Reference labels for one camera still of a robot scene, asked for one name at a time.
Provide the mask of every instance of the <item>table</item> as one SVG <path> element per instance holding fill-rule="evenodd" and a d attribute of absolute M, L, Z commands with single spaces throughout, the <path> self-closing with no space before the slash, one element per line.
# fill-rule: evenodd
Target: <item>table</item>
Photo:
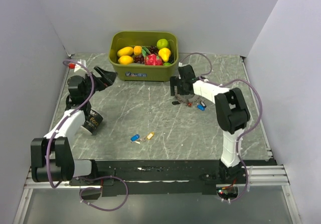
<path fill-rule="evenodd" d="M 246 79 L 244 63 L 239 56 L 207 56 L 213 62 L 210 80 L 226 83 L 235 78 Z M 90 70 L 99 66 L 113 71 L 108 54 L 80 53 L 72 57 L 85 59 Z M 196 75 L 210 69 L 206 59 L 198 55 L 191 56 L 185 63 L 193 66 Z M 65 109 L 68 86 L 64 84 L 54 124 Z M 248 126 L 251 126 L 257 119 L 253 95 L 243 83 L 235 83 L 233 87 L 239 87 L 244 94 L 251 113 Z M 74 159 L 219 159 L 223 134 L 216 120 L 214 104 L 206 100 L 206 110 L 200 111 L 184 104 L 172 105 L 173 100 L 169 82 L 116 79 L 113 86 L 92 97 L 92 108 L 103 115 L 104 121 L 95 135 L 81 130 L 77 132 L 74 142 L 70 143 Z M 130 142 L 133 135 L 146 136 L 151 131 L 155 136 L 150 141 Z M 258 126 L 244 137 L 242 156 L 245 159 L 268 159 L 267 147 L 262 125 Z"/>

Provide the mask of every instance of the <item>blue small object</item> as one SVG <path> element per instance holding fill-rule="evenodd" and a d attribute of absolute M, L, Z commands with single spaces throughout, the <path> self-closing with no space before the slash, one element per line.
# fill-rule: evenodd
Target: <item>blue small object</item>
<path fill-rule="evenodd" d="M 136 141 L 139 139 L 139 135 L 134 135 L 133 137 L 130 138 L 132 142 Z"/>
<path fill-rule="evenodd" d="M 197 108 L 200 109 L 200 110 L 202 110 L 202 111 L 205 110 L 205 108 L 204 108 L 202 105 L 200 105 L 200 104 L 197 105 Z"/>

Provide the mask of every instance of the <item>red object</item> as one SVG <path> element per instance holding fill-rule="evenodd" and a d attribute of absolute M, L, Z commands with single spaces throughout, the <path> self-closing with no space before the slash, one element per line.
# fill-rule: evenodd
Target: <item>red object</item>
<path fill-rule="evenodd" d="M 150 54 L 145 57 L 145 65 L 148 66 L 162 66 L 163 62 L 160 57 L 155 54 Z"/>
<path fill-rule="evenodd" d="M 69 69 L 75 69 L 76 64 L 75 63 L 69 63 Z"/>

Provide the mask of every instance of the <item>green apple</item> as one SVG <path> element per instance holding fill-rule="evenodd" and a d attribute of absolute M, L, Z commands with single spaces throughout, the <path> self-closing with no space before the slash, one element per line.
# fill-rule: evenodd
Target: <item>green apple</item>
<path fill-rule="evenodd" d="M 169 44 L 168 40 L 166 40 L 166 39 L 158 40 L 156 46 L 159 50 L 162 48 L 165 48 L 165 47 L 170 48 L 170 44 Z"/>

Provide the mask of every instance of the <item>yellow small object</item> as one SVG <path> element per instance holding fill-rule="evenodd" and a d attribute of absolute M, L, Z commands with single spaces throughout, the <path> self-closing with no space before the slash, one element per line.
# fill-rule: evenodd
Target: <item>yellow small object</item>
<path fill-rule="evenodd" d="M 150 132 L 150 133 L 146 136 L 146 139 L 150 140 L 154 135 L 155 135 L 154 132 Z"/>
<path fill-rule="evenodd" d="M 158 55 L 162 58 L 164 62 L 168 62 L 171 56 L 170 49 L 164 47 L 158 51 Z"/>
<path fill-rule="evenodd" d="M 134 62 L 134 59 L 131 56 L 122 56 L 119 58 L 118 62 L 122 65 L 128 65 Z"/>
<path fill-rule="evenodd" d="M 135 46 L 134 47 L 134 55 L 135 56 L 138 56 L 138 55 L 140 55 L 141 54 L 141 46 Z"/>
<path fill-rule="evenodd" d="M 134 49 L 132 47 L 124 47 L 117 52 L 117 56 L 130 56 L 133 53 L 133 51 Z"/>

